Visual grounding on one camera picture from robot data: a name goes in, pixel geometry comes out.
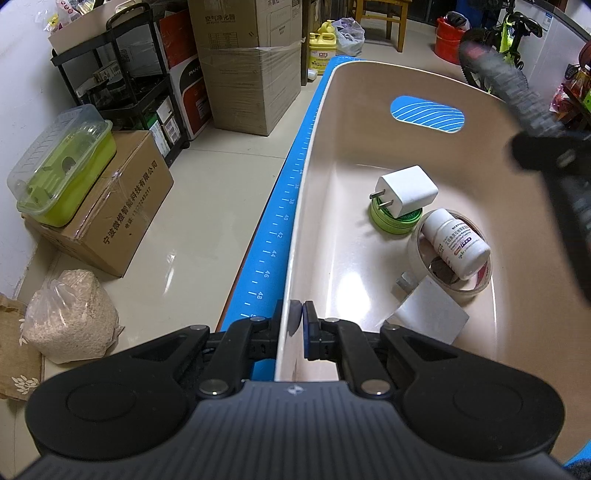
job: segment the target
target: chair leg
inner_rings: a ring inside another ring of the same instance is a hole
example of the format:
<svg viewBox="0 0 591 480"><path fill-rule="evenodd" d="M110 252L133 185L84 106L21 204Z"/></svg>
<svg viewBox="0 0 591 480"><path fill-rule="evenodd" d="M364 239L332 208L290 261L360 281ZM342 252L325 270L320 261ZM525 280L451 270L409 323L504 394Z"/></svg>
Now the chair leg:
<svg viewBox="0 0 591 480"><path fill-rule="evenodd" d="M406 20L408 15L408 3L404 2L400 12L400 23L398 24L398 45L396 50L402 53L402 47L404 46L404 34L406 33Z"/></svg>
<svg viewBox="0 0 591 480"><path fill-rule="evenodd" d="M386 16L388 18L392 18L392 4L387 4L388 5L388 9L386 10L387 14ZM389 22L388 20L386 20L386 38L388 40L392 40L392 22Z"/></svg>
<svg viewBox="0 0 591 480"><path fill-rule="evenodd" d="M363 8L365 7L365 0L355 1L355 21L361 24L361 16L363 15Z"/></svg>

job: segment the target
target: taped box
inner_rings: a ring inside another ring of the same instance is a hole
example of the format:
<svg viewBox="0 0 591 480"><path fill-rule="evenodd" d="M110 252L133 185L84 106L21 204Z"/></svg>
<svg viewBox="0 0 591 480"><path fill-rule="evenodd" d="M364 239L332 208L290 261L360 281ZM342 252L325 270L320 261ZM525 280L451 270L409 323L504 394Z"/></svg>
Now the taped box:
<svg viewBox="0 0 591 480"><path fill-rule="evenodd" d="M117 153L70 223L26 222L59 250L122 277L173 178L149 131L113 132Z"/></svg>
<svg viewBox="0 0 591 480"><path fill-rule="evenodd" d="M300 93L301 0L189 0L217 128L269 135Z"/></svg>

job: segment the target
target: beige plastic tub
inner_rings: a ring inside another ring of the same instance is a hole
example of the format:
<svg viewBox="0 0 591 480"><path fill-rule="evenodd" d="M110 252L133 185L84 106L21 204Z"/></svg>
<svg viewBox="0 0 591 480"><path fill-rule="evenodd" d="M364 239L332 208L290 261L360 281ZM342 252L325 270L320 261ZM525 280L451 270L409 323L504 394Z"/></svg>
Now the beige plastic tub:
<svg viewBox="0 0 591 480"><path fill-rule="evenodd" d="M394 119L410 95L460 109L446 133ZM297 205L285 298L313 300L319 317L378 331L404 293L409 236L378 231L368 196L380 175L420 165L435 202L473 220L492 248L488 287L462 306L454 343L549 382L566 405L554 455L566 460L591 434L591 314L574 282L540 177L518 171L506 144L518 132L497 98L436 74L371 61L334 70L317 116ZM330 362L303 357L302 328L281 325L276 380L335 380Z"/></svg>

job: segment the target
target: green bicycle frame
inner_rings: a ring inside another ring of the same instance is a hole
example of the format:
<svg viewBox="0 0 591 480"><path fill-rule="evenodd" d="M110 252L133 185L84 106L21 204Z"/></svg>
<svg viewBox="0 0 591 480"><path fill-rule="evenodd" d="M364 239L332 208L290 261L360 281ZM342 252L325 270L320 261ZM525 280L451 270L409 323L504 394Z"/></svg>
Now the green bicycle frame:
<svg viewBox="0 0 591 480"><path fill-rule="evenodd" d="M501 46L499 47L499 53L503 54L505 61L510 65L514 64L514 56L509 51L513 45L513 39L515 38L515 23L509 22L509 12L503 19L503 29L501 31Z"/></svg>

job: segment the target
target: tiled floor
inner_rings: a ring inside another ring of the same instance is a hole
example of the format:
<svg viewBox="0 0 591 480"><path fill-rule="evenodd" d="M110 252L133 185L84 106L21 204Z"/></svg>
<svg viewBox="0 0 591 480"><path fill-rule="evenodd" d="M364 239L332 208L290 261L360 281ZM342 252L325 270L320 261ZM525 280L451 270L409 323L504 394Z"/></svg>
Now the tiled floor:
<svg viewBox="0 0 591 480"><path fill-rule="evenodd" d="M384 36L384 25L380 21L363 21L370 40L363 47L362 58L462 80L459 67L433 53L435 34L431 27L409 25L404 52L398 53L391 43L379 40ZM216 326L318 83L316 80L302 88L269 137L223 131L209 125L180 154L171 168L174 187L124 278L96 272L119 310L121 324L125 325L116 351L186 325ZM81 267L86 268L68 255L60 254L52 275ZM46 376L62 368L47 362ZM20 471L35 455L20 409L14 470Z"/></svg>

